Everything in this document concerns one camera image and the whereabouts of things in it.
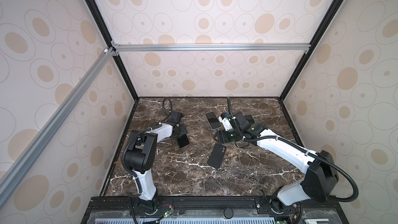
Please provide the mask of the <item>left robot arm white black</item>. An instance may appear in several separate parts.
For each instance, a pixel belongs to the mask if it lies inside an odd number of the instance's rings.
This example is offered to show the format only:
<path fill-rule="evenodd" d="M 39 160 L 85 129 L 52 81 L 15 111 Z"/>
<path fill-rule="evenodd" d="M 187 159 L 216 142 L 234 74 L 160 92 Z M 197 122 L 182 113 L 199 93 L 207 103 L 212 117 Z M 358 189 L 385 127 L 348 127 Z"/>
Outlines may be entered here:
<path fill-rule="evenodd" d="M 181 123 L 183 113 L 173 110 L 170 98 L 163 100 L 162 109 L 166 117 L 154 127 L 131 134 L 121 158 L 122 167 L 136 183 L 139 203 L 146 211 L 153 212 L 157 210 L 159 201 L 151 173 L 157 144 L 166 139 L 176 140 L 180 148 L 190 144 L 187 129 Z"/>

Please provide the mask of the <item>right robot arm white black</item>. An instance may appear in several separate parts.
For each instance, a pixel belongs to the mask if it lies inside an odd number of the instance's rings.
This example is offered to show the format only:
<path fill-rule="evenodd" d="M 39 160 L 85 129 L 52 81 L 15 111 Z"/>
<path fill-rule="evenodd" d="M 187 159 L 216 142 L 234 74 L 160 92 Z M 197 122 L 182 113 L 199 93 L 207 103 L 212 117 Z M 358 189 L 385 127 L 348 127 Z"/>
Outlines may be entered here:
<path fill-rule="evenodd" d="M 220 116 L 224 130 L 218 137 L 219 142 L 245 142 L 266 149 L 304 173 L 304 177 L 290 185 L 278 188 L 268 199 L 268 205 L 277 214 L 294 203 L 315 200 L 324 203 L 328 199 L 339 202 L 352 202 L 359 196 L 355 181 L 343 169 L 338 167 L 330 153 L 325 150 L 316 152 L 295 144 L 260 123 L 250 123 L 240 112 L 234 112 L 230 98 L 227 98 L 228 112 Z M 334 197 L 331 192 L 344 176 L 352 187 L 352 194 L 346 198 Z"/>

